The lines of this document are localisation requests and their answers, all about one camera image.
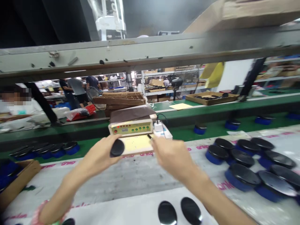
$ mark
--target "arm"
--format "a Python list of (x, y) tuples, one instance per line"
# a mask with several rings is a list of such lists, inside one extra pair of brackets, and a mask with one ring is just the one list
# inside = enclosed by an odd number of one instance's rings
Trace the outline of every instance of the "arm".
[(120, 157), (110, 158), (110, 150), (121, 135), (110, 135), (98, 141), (82, 161), (63, 179), (61, 185), (41, 210), (39, 221), (52, 224), (60, 220), (69, 210), (77, 190), (90, 178), (117, 163)]
[(255, 225), (247, 214), (228, 199), (192, 160), (183, 141), (152, 139), (158, 163), (195, 195), (220, 225)]

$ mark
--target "gray t-shirt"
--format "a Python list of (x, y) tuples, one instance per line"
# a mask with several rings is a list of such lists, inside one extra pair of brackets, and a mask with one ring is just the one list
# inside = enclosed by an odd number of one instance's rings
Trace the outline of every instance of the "gray t-shirt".
[(76, 78), (68, 79), (68, 85), (73, 89), (75, 95), (85, 94), (85, 90), (82, 87), (82, 81)]

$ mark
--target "hand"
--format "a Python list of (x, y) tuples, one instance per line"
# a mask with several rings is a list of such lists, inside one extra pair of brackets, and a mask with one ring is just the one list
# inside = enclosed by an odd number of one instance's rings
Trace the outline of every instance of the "hand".
[(115, 140), (121, 135), (109, 135), (98, 141), (78, 164), (78, 168), (88, 178), (93, 177), (117, 163), (121, 157), (110, 157), (110, 150)]
[(154, 137), (151, 141), (158, 163), (175, 179), (185, 184), (199, 169), (183, 141)]

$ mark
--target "forearm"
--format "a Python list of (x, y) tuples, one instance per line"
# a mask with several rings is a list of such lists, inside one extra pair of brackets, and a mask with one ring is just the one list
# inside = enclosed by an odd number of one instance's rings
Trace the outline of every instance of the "forearm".
[(256, 224), (254, 220), (218, 190), (206, 173), (199, 170), (199, 168), (193, 170), (185, 185), (220, 225)]
[(77, 190), (88, 180), (78, 167), (68, 173), (51, 200), (40, 213), (39, 221), (52, 224), (59, 221), (70, 208)]

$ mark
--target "fan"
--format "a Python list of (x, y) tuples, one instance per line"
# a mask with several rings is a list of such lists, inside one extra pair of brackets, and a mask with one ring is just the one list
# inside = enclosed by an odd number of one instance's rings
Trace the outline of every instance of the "fan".
[(94, 104), (94, 106), (99, 110), (104, 110), (106, 108), (105, 104), (95, 104), (94, 103), (94, 97), (101, 96), (102, 93), (95, 87), (88, 87), (87, 88), (87, 98), (90, 100), (91, 103)]

